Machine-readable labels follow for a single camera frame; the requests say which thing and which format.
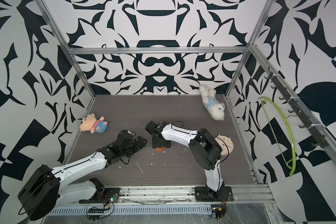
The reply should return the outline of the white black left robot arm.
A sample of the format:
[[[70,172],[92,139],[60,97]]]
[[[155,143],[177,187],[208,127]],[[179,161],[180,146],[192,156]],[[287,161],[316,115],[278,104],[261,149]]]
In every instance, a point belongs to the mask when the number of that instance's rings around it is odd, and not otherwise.
[[[98,179],[74,182],[121,161],[123,157],[131,158],[146,144],[147,140],[143,137],[132,135],[130,130],[122,130],[116,141],[83,159],[54,168],[42,165],[18,194],[22,205],[18,214],[27,214],[29,220],[36,221],[61,205],[80,200],[98,201],[105,189]]]

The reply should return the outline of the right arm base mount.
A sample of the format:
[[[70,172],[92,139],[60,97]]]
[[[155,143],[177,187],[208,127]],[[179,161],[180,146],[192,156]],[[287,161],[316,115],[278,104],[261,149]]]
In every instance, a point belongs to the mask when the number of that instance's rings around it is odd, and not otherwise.
[[[195,198],[200,202],[232,202],[234,196],[230,186],[222,186],[217,192],[205,187],[195,187]]]

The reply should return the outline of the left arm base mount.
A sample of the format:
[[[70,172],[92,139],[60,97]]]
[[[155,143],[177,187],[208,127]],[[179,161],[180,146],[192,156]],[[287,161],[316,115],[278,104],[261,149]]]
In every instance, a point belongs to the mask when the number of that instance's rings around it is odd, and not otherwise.
[[[119,198],[120,188],[106,188],[97,178],[91,178],[89,181],[95,185],[95,194],[87,200],[79,200],[81,204],[89,203],[107,203],[117,202]]]

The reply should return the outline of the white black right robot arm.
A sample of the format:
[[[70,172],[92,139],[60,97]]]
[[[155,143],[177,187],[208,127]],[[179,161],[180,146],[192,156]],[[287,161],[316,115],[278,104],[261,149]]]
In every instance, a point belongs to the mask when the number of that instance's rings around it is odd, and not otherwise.
[[[216,141],[216,136],[204,128],[193,131],[176,127],[168,122],[150,121],[145,130],[152,135],[152,147],[169,147],[172,141],[189,147],[196,162],[205,171],[208,192],[220,193],[224,187],[220,171],[223,149]]]

